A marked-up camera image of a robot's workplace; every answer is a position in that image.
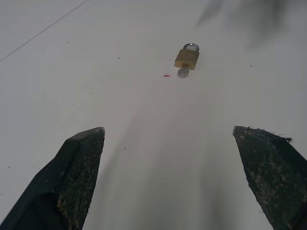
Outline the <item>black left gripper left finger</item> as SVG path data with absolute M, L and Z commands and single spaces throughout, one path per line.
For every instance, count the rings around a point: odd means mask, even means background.
M 94 194 L 104 140 L 103 127 L 67 139 L 31 180 L 0 228 L 81 230 Z

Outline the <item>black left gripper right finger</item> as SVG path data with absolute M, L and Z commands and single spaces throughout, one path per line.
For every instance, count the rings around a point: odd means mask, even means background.
M 263 129 L 235 126 L 248 185 L 275 230 L 307 228 L 307 161 L 283 138 Z

